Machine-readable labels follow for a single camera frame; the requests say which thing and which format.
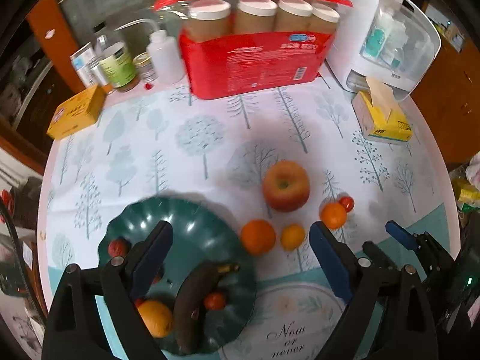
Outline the dark red plum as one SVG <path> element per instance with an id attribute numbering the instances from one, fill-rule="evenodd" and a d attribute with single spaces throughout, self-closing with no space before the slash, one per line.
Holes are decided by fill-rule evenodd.
<path id="1" fill-rule="evenodd" d="M 107 248 L 110 257 L 125 257 L 131 248 L 131 244 L 125 238 L 118 237 L 112 240 Z"/>

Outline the large yellow orange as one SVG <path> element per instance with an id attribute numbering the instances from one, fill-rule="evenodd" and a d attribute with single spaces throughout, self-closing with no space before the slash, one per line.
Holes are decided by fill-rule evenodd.
<path id="1" fill-rule="evenodd" d="M 172 333 L 173 312 L 161 301 L 145 300 L 137 311 L 154 338 L 165 338 Z"/>

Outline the orange tangerine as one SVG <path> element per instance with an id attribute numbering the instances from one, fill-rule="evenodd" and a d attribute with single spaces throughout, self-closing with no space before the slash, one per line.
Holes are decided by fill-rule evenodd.
<path id="1" fill-rule="evenodd" d="M 347 222 L 347 210 L 339 202 L 329 202 L 320 210 L 320 221 L 335 231 Z"/>
<path id="2" fill-rule="evenodd" d="M 273 226 L 264 219 L 249 221 L 240 232 L 243 247 L 253 256 L 267 254 L 275 246 L 276 238 Z"/>

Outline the cherry tomato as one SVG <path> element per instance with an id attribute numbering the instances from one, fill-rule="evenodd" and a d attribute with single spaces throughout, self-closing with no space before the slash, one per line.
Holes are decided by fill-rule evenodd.
<path id="1" fill-rule="evenodd" d="M 340 197 L 340 199 L 338 200 L 338 203 L 344 207 L 346 212 L 351 212 L 355 206 L 354 199 L 347 195 Z"/>
<path id="2" fill-rule="evenodd" d="M 208 311 L 221 311 L 227 305 L 227 298 L 222 292 L 211 292 L 203 300 Z"/>

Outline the overripe dark banana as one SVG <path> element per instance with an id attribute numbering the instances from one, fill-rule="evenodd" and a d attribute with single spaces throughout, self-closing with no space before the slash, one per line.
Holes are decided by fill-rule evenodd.
<path id="1" fill-rule="evenodd" d="M 185 278 L 173 310 L 175 339 L 181 354 L 191 355 L 203 345 L 205 318 L 211 311 L 205 309 L 203 300 L 209 293 L 222 292 L 228 303 L 227 291 L 219 283 L 239 269 L 239 264 L 233 262 L 205 261 Z"/>

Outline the red apple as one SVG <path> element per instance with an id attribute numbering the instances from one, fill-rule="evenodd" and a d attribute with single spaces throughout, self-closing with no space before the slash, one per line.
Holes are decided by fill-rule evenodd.
<path id="1" fill-rule="evenodd" d="M 293 161 L 279 161 L 265 173 L 262 193 L 267 205 L 280 212 L 296 211 L 310 196 L 310 182 L 306 170 Z"/>

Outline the small yellow tangerine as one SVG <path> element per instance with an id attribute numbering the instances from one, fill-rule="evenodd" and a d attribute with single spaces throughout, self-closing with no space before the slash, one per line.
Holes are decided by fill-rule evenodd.
<path id="1" fill-rule="evenodd" d="M 285 226 L 281 231 L 281 247 L 287 252 L 298 249 L 303 244 L 306 237 L 304 228 L 293 223 Z"/>

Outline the dark green scalloped plate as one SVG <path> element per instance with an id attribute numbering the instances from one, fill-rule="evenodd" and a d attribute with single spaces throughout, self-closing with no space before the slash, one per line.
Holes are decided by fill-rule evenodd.
<path id="1" fill-rule="evenodd" d="M 172 247 L 160 267 L 160 281 L 145 296 L 173 312 L 174 330 L 155 342 L 167 355 L 215 353 L 245 328 L 257 292 L 253 258 L 224 219 L 179 197 L 136 202 L 107 225 L 97 248 L 99 264 L 110 261 L 111 242 L 123 238 L 135 245 L 160 221 L 172 225 Z"/>

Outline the patterned tablecloth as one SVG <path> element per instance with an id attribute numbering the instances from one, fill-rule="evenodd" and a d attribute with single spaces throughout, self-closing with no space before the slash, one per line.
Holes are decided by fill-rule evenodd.
<path id="1" fill-rule="evenodd" d="M 204 205 L 236 233 L 253 219 L 280 233 L 290 224 L 309 228 L 324 202 L 345 194 L 355 206 L 335 236 L 353 251 L 372 241 L 397 264 L 416 265 L 385 231 L 394 220 L 457 254 L 443 157 L 415 103 L 402 108 L 413 135 L 396 145 L 363 138 L 352 95 L 327 70 L 308 84 L 210 101 L 186 84 L 110 96 L 95 125 L 56 141 L 49 154 L 38 215 L 46 299 L 68 264 L 96 267 L 109 222 L 150 196 Z M 283 160 L 309 177 L 309 199 L 296 211 L 275 211 L 262 193 L 265 173 Z"/>

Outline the yellow tissue pack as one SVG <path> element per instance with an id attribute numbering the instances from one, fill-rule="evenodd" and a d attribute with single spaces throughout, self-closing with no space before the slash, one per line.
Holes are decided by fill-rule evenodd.
<path id="1" fill-rule="evenodd" d="M 352 106 L 365 139 L 408 142 L 413 131 L 405 113 L 396 102 L 393 89 L 373 77 L 367 77 L 368 88 L 352 100 Z"/>

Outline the wooden cabinet right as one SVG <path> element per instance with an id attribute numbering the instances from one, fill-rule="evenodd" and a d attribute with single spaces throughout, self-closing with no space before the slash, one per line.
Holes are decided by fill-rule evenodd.
<path id="1" fill-rule="evenodd" d="M 441 48 L 412 99 L 452 170 L 479 152 L 479 50 L 442 0 L 423 8 L 442 29 Z"/>

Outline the yellow flat box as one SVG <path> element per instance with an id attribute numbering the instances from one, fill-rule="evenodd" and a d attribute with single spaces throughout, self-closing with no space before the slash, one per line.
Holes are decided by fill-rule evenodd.
<path id="1" fill-rule="evenodd" d="M 93 85 L 61 103 L 47 128 L 47 135 L 54 140 L 77 133 L 94 125 L 106 99 L 103 87 Z"/>

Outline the green label glass bottle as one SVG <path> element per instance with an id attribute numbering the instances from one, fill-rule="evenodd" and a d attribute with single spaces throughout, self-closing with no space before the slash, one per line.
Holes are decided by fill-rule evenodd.
<path id="1" fill-rule="evenodd" d="M 133 59 L 120 37 L 107 33 L 98 35 L 95 53 L 101 69 L 115 90 L 128 92 L 139 83 Z"/>

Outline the small glass jar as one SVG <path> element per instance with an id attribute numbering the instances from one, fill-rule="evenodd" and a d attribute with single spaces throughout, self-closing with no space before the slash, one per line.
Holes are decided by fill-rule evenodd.
<path id="1" fill-rule="evenodd" d="M 133 63 L 144 83 L 151 83 L 156 80 L 157 75 L 153 64 L 151 63 L 151 56 L 148 55 L 147 52 L 140 53 L 134 57 Z"/>

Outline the white cosmetic storage box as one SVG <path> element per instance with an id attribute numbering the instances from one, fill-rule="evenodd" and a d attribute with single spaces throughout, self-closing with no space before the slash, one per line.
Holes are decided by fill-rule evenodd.
<path id="1" fill-rule="evenodd" d="M 397 101 L 411 95 L 431 67 L 441 39 L 410 0 L 348 0 L 327 63 L 349 92 L 367 89 L 367 78 L 390 86 Z"/>

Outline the small white blue carton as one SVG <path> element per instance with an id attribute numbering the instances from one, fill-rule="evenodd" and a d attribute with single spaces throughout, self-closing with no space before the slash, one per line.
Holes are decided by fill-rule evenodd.
<path id="1" fill-rule="evenodd" d="M 71 64 L 86 88 L 97 84 L 95 75 L 89 69 L 89 63 L 95 57 L 95 51 L 90 42 L 70 56 Z"/>

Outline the white squeeze bottle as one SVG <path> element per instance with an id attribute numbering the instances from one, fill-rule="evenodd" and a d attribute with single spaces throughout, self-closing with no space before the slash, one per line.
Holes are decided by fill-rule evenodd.
<path id="1" fill-rule="evenodd" d="M 160 29 L 153 19 L 135 19 L 120 25 L 115 30 L 121 31 L 138 24 L 148 24 L 152 28 L 149 35 L 150 43 L 147 45 L 145 52 L 151 56 L 151 63 L 157 75 L 156 79 L 160 84 L 166 86 L 182 80 L 185 75 L 185 68 L 176 38 L 170 37 L 166 30 Z"/>

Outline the red package of cups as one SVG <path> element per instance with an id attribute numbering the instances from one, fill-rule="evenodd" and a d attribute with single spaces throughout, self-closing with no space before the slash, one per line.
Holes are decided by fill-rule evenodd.
<path id="1" fill-rule="evenodd" d="M 181 17 L 191 94 L 203 100 L 310 82 L 349 0 L 157 0 Z"/>

